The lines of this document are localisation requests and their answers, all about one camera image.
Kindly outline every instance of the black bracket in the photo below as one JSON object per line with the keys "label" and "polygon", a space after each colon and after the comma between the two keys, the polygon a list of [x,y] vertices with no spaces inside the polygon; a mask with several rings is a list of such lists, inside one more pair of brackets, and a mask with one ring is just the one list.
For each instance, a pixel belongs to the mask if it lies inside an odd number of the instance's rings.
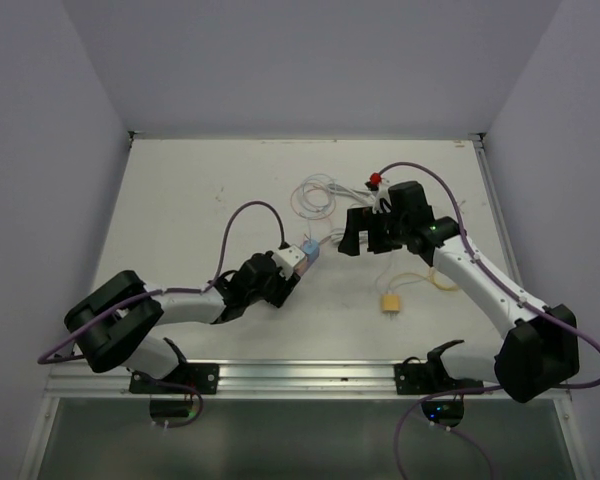
{"label": "black bracket", "polygon": [[[185,363],[179,365],[173,373],[163,380],[179,385],[190,385],[202,395],[215,395],[218,391],[219,379],[220,366],[217,363]],[[145,395],[164,395],[182,393],[182,390],[159,387],[144,381],[139,375],[132,375],[129,392]]]}
{"label": "black bracket", "polygon": [[[576,328],[576,317],[564,305],[546,309]],[[517,321],[496,356],[496,378],[516,402],[526,403],[573,377],[580,370],[578,339],[541,316]]]}
{"label": "black bracket", "polygon": [[440,357],[448,348],[463,343],[464,340],[452,340],[427,353],[427,361],[421,362],[415,357],[393,366],[396,393],[398,395],[429,395],[460,388],[481,388],[483,383],[477,380],[455,380],[447,375]]}
{"label": "black bracket", "polygon": [[[413,374],[417,371],[419,372],[416,373],[416,378],[414,378]],[[425,376],[420,375],[420,372],[428,375],[428,366],[426,363],[396,363],[393,366],[396,393],[398,395],[430,395],[432,393],[457,390],[459,388],[481,388],[484,386],[484,384],[478,380],[453,380],[449,378],[447,381],[441,383],[418,380],[418,377]]]}
{"label": "black bracket", "polygon": [[444,427],[456,427],[464,417],[464,401],[462,398],[456,400],[431,400],[423,402],[420,407],[427,420]]}
{"label": "black bracket", "polygon": [[[64,324],[75,332],[117,303],[146,293],[145,283],[132,270],[124,270],[78,303],[67,313]],[[112,313],[77,339],[94,373],[103,373],[123,364],[142,343],[162,316],[160,303],[145,298],[129,305],[126,315]]]}

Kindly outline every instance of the red object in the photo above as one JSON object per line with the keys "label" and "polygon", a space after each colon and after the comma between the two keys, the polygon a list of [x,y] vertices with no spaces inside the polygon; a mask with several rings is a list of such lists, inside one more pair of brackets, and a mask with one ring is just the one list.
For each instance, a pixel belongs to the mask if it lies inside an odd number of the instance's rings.
{"label": "red object", "polygon": [[380,185],[380,182],[382,182],[382,176],[379,173],[372,173],[371,177],[369,177],[369,181],[371,182],[371,185],[377,187]]}

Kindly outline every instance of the glass panel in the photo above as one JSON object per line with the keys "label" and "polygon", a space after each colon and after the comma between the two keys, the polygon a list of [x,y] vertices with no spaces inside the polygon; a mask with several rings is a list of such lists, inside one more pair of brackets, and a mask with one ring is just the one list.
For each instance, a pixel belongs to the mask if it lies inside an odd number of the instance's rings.
{"label": "glass panel", "polygon": [[[146,399],[63,399],[40,479],[394,479],[396,421],[411,404],[390,401],[213,400],[200,420],[164,431]],[[502,479],[573,479],[550,400],[465,404],[458,427],[492,456]],[[407,421],[400,451],[410,479],[487,479],[480,453]]]}

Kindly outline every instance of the white cable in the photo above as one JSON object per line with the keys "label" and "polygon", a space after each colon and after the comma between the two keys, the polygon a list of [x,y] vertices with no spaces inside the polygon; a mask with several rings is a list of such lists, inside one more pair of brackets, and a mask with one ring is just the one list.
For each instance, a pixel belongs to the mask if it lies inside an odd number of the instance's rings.
{"label": "white cable", "polygon": [[[318,203],[311,200],[308,196],[312,190],[319,190],[326,195],[326,201]],[[335,178],[326,173],[314,173],[306,177],[300,185],[295,189],[295,195],[292,195],[292,202],[295,198],[300,209],[296,214],[307,220],[309,224],[309,238],[311,235],[312,220],[323,220],[333,213],[336,208],[336,196],[347,197],[354,200],[353,205],[368,207],[373,205],[374,193],[362,189],[349,188],[339,184]],[[331,240],[334,245],[339,245],[344,236],[344,228],[334,228],[320,240],[320,244]],[[367,241],[367,234],[360,235],[360,241]]]}

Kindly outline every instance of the yellow object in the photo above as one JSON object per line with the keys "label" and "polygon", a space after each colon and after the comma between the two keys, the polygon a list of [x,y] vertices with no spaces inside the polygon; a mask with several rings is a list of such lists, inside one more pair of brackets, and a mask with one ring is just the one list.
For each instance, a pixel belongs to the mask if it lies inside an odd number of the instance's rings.
{"label": "yellow object", "polygon": [[400,312],[400,295],[387,293],[382,296],[382,313]]}
{"label": "yellow object", "polygon": [[431,267],[429,269],[429,281],[438,289],[438,290],[442,290],[444,292],[457,292],[458,290],[460,290],[460,287],[457,285],[440,285],[438,282],[436,282],[436,269]]}

